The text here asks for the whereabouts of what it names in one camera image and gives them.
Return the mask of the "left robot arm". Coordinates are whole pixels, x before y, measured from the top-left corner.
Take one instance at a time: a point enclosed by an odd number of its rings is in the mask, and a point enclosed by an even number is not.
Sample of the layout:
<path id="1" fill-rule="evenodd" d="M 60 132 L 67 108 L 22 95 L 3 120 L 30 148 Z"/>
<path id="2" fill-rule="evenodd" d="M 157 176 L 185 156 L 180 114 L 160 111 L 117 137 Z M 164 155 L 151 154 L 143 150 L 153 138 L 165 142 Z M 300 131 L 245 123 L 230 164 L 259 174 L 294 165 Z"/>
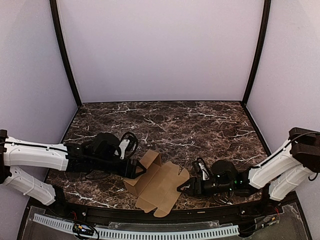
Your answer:
<path id="1" fill-rule="evenodd" d="M 64 191 L 35 178 L 22 166 L 54 169 L 70 173 L 90 173 L 94 170 L 135 179 L 147 169 L 132 156 L 138 139 L 126 132 L 121 138 L 109 132 L 97 134 L 83 143 L 44 144 L 28 142 L 0 131 L 0 182 L 45 206 L 63 204 Z"/>

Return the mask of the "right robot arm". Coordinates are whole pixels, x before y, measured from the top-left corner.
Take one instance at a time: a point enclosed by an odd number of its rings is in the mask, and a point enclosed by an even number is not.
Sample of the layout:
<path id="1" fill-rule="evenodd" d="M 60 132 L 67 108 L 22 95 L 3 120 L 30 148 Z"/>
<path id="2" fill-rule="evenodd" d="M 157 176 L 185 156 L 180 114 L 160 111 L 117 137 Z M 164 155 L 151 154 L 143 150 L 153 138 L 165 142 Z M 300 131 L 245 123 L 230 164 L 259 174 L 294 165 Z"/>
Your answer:
<path id="1" fill-rule="evenodd" d="M 314 181 L 320 173 L 320 133 L 294 127 L 283 145 L 262 162 L 238 171 L 226 160 L 207 167 L 199 157 L 193 161 L 198 174 L 176 190 L 189 196 L 213 196 L 233 193 L 249 197 L 266 188 L 267 196 L 280 202 L 305 180 Z"/>

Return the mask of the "brown cardboard box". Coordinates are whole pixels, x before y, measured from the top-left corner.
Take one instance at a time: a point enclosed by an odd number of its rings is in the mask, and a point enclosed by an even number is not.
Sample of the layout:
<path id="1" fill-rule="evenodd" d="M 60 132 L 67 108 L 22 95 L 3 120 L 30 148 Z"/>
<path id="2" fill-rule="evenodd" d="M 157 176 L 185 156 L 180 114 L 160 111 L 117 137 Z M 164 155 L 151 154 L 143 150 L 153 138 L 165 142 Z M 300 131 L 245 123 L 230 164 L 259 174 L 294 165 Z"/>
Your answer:
<path id="1" fill-rule="evenodd" d="M 145 213 L 154 211 L 156 218 L 167 216 L 181 193 L 177 188 L 190 179 L 186 168 L 167 161 L 161 154 L 149 149 L 139 161 L 146 172 L 135 179 L 124 178 L 126 189 L 137 197 L 135 206 Z"/>

